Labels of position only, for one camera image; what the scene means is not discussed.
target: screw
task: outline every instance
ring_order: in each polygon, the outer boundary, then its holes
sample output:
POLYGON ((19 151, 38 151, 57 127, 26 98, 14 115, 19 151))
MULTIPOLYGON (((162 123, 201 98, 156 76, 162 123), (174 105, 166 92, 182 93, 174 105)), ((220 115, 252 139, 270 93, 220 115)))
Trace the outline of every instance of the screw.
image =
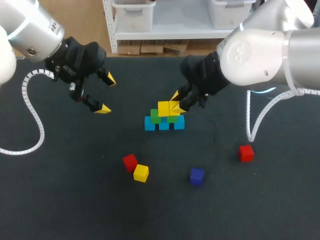
POLYGON ((27 50, 27 52, 28 52, 28 54, 29 54, 30 56, 36 55, 36 51, 35 51, 34 49, 32 49, 32 48, 29 48, 29 49, 27 50))

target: green cube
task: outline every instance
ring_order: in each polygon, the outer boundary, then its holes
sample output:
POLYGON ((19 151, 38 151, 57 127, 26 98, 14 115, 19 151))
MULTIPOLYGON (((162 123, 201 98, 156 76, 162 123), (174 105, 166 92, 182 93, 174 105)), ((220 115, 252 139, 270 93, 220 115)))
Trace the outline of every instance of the green cube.
POLYGON ((158 109, 151 109, 150 118, 151 118, 152 124, 160 124, 161 123, 161 117, 158 116, 158 109))
POLYGON ((170 124, 174 124, 174 123, 178 122, 178 116, 167 116, 166 122, 170 123, 170 124))

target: table surface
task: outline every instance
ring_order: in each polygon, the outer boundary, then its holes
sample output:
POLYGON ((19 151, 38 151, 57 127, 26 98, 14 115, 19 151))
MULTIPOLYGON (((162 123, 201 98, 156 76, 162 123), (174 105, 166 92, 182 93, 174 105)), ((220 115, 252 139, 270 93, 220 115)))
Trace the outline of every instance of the table surface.
MULTIPOLYGON (((1 240, 318 240, 320 238, 320 98, 294 97, 267 114, 241 164, 246 90, 228 86, 205 109, 185 115, 185 130, 144 131, 144 117, 185 80, 181 58, 108 58, 117 81, 88 89, 112 109, 93 115, 45 76, 28 94, 45 129, 40 149, 0 155, 1 240), (146 183, 126 173, 135 154, 146 183), (191 168, 205 172, 189 184, 191 168)), ((18 61, 0 88, 0 147, 24 150, 39 131, 21 95, 24 76, 42 63, 18 61)), ((255 119, 269 99, 252 95, 255 119)))

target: cube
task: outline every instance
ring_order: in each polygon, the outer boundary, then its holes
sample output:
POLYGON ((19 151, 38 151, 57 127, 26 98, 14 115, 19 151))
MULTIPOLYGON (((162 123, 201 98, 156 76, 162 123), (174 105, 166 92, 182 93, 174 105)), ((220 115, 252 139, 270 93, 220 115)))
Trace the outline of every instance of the cube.
POLYGON ((138 164, 133 173, 133 179, 145 183, 149 175, 149 168, 138 164))
POLYGON ((160 124, 161 123, 161 117, 158 116, 158 109, 151 109, 150 110, 150 118, 152 124, 160 124))
POLYGON ((170 124, 168 122, 160 123, 159 130, 169 130, 170 124))
POLYGON ((180 113, 173 110, 175 106, 179 104, 179 101, 169 101, 169 115, 170 116, 179 116, 180 113))
POLYGON ((150 116, 144 117, 144 130, 145 131, 155 131, 156 130, 156 125, 151 122, 150 116))
POLYGON ((167 123, 174 124, 178 122, 178 116, 167 116, 166 121, 167 123))
POLYGON ((204 181, 205 171, 200 168, 192 168, 190 174, 190 184, 196 186, 202 186, 204 181))
POLYGON ((158 102, 158 116, 167 117, 170 115, 169 111, 169 101, 159 101, 158 102))
POLYGON ((136 169, 136 166, 138 165, 138 161, 137 161, 135 155, 133 155, 133 154, 125 156, 123 158, 123 163, 124 163, 125 169, 128 173, 132 173, 136 169))
POLYGON ((177 122, 174 123, 174 130, 182 130, 185 129, 185 116, 180 115, 177 116, 177 122))
POLYGON ((242 163, 251 162, 254 159, 254 151, 250 145, 239 148, 239 158, 242 163))

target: yellow cube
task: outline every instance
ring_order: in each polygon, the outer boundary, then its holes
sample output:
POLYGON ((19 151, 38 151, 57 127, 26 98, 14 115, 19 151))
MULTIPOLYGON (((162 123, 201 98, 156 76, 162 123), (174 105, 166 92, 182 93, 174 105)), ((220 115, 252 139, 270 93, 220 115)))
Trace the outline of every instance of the yellow cube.
POLYGON ((179 112, 172 110, 178 104, 179 104, 179 101, 169 101, 169 114, 170 114, 170 116, 180 116, 179 112))
POLYGON ((170 116, 169 101, 158 101, 158 115, 159 117, 170 116))
POLYGON ((136 181, 145 183, 147 181, 148 175, 149 175, 149 168, 147 166, 138 164, 135 167, 133 178, 136 181))

